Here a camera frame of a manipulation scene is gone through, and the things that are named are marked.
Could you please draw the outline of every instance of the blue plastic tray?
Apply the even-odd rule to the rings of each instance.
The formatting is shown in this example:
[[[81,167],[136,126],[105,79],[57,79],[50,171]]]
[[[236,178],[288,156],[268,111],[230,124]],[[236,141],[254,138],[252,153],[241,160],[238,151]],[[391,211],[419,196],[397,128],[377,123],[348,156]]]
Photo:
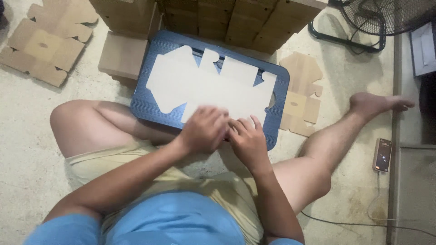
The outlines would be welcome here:
[[[258,67],[259,71],[254,85],[257,85],[263,81],[261,74],[264,71],[269,71],[277,75],[276,84],[274,85],[273,90],[274,94],[276,95],[276,103],[273,107],[266,110],[266,118],[263,124],[263,132],[265,133],[267,148],[268,150],[274,148],[277,142],[277,135],[279,133],[283,107],[285,105],[286,93],[289,86],[290,78],[288,71],[281,66],[238,54],[231,50],[207,44],[202,41],[170,31],[159,31],[151,42],[148,53],[143,61],[143,66],[141,68],[135,94],[133,95],[132,102],[130,104],[130,110],[132,111],[133,115],[155,123],[160,123],[179,129],[183,128],[184,124],[181,123],[180,120],[186,104],[175,108],[169,114],[161,113],[153,95],[151,94],[151,91],[146,88],[146,84],[156,60],[156,56],[158,54],[166,54],[183,45],[188,45],[192,48],[197,65],[200,65],[201,57],[205,48],[219,53],[220,60],[215,65],[218,72],[221,71],[221,66],[225,56],[229,56],[233,59]]]

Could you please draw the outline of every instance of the hand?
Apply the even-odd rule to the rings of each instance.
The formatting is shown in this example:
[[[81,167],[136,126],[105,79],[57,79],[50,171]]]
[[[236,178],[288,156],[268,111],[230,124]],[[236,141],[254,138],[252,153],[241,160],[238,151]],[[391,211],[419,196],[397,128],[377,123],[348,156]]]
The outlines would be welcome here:
[[[266,149],[266,139],[257,117],[251,115],[255,127],[246,119],[237,121],[230,119],[230,143],[236,156],[254,174],[260,174],[272,169]]]
[[[215,106],[199,106],[176,140],[181,141],[188,154],[212,153],[223,141],[227,131],[227,110]]]

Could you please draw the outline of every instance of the blue shirt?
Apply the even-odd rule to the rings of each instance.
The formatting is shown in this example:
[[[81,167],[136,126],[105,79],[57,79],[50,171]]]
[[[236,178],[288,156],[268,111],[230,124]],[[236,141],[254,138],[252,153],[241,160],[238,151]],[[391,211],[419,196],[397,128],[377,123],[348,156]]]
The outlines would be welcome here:
[[[24,245],[245,245],[236,220],[201,194],[166,192],[130,207],[101,234],[90,216],[69,214],[39,225]],[[301,245],[277,239],[271,245]]]

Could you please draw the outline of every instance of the beige shorts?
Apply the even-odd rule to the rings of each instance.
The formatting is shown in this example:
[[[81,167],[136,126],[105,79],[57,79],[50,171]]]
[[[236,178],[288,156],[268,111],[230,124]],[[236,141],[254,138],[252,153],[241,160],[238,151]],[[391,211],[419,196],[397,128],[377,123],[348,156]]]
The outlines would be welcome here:
[[[150,141],[134,142],[108,150],[85,153],[67,158],[66,164],[72,178],[84,185],[98,176],[109,172],[140,156],[156,151]],[[215,175],[210,179],[194,179],[171,167],[153,181],[152,186],[140,197],[169,190],[189,190],[210,197],[225,208],[237,221],[246,244],[259,244],[263,228],[256,211],[253,197],[257,196],[252,177],[241,179],[233,172]],[[112,227],[123,210],[108,215],[102,226],[103,232]]]

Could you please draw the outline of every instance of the white cardboard sheet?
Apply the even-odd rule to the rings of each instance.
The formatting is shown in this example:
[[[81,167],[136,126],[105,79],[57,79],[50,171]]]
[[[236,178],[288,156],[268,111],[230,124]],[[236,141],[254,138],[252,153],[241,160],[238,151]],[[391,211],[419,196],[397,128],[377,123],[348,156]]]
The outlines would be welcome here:
[[[233,119],[249,118],[251,114],[264,123],[277,75],[263,72],[263,82],[254,86],[258,68],[225,57],[221,73],[214,62],[215,51],[205,49],[200,67],[192,49],[182,46],[156,57],[146,87],[153,94],[162,113],[170,113],[185,103],[181,122],[186,123],[199,105],[215,105],[229,110]]]

